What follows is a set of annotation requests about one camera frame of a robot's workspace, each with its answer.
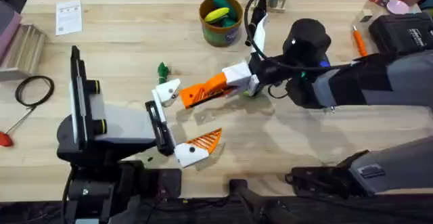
green toy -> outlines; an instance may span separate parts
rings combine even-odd
[[[170,73],[170,70],[167,66],[165,66],[164,62],[161,62],[158,66],[158,75],[160,84],[167,82],[167,76]]]
[[[221,8],[221,7],[228,7],[229,8],[229,17],[232,20],[237,20],[237,15],[236,15],[236,10],[233,8],[233,6],[230,5],[230,3],[226,0],[212,0],[212,3],[214,4],[214,6],[216,8]]]
[[[219,20],[218,22],[213,23],[212,26],[222,28],[223,27],[223,20]]]
[[[231,18],[224,18],[223,21],[221,21],[221,27],[230,27],[232,25],[235,25],[236,22],[233,21]]]

pen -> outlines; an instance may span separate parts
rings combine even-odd
[[[365,50],[364,41],[361,38],[361,33],[359,33],[359,31],[357,30],[357,27],[355,25],[353,26],[353,37],[355,38],[355,41],[357,42],[359,55],[366,56],[367,52]]]

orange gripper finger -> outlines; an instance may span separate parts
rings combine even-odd
[[[230,88],[227,87],[227,79],[222,72],[212,77],[204,84],[197,84],[182,89],[179,95],[181,96],[185,109],[188,109],[210,99],[226,95],[228,92],[230,92]]]
[[[214,130],[195,139],[188,140],[187,143],[191,143],[199,148],[205,149],[209,154],[211,154],[218,145],[222,131],[223,130],[221,128]]]

yellow banana toy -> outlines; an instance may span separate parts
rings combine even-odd
[[[211,11],[208,15],[206,15],[206,17],[204,18],[204,21],[209,23],[209,24],[213,24],[215,22],[218,22],[219,20],[227,17],[227,14],[229,13],[229,8],[228,7],[222,7],[222,8],[218,8],[214,11]]]

screwdriver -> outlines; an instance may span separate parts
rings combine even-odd
[[[0,145],[4,147],[10,147],[13,146],[13,142],[11,137],[7,134],[9,133],[14,127],[16,127],[20,122],[22,122],[32,111],[34,108],[30,109],[18,122],[16,122],[12,127],[10,127],[6,133],[0,131]]]
[[[365,50],[364,41],[361,38],[361,33],[359,33],[359,31],[357,30],[357,27],[355,25],[353,26],[353,37],[355,38],[355,41],[357,42],[359,55],[361,55],[361,56],[368,55],[366,50]]]

